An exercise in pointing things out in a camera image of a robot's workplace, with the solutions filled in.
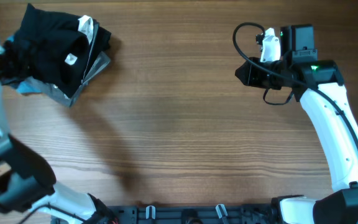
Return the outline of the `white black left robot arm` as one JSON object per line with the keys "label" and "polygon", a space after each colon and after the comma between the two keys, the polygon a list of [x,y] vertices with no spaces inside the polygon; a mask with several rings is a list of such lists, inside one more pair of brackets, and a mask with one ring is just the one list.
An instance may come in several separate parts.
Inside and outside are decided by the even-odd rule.
{"label": "white black left robot arm", "polygon": [[0,81],[0,213],[12,211],[25,212],[24,222],[42,212],[52,223],[119,223],[100,199],[57,182],[49,163],[11,135]]}

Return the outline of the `black t-shirt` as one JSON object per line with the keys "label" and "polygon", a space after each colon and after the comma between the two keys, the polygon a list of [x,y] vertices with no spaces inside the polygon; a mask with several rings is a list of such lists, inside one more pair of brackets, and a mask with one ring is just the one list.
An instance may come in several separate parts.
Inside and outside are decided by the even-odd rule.
{"label": "black t-shirt", "polygon": [[56,85],[71,97],[81,83],[90,43],[80,32],[80,16],[43,11],[28,4],[13,41],[5,42],[12,67],[2,83],[19,83],[28,77]]}

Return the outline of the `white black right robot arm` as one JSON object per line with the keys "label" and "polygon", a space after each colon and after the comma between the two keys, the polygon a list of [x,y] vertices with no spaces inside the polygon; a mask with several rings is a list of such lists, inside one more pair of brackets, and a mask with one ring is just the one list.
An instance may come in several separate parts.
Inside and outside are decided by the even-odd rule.
{"label": "white black right robot arm", "polygon": [[337,64],[312,57],[261,62],[248,58],[235,76],[245,86],[291,88],[309,116],[323,148],[333,193],[316,200],[305,196],[272,199],[274,223],[358,223],[358,125]]}

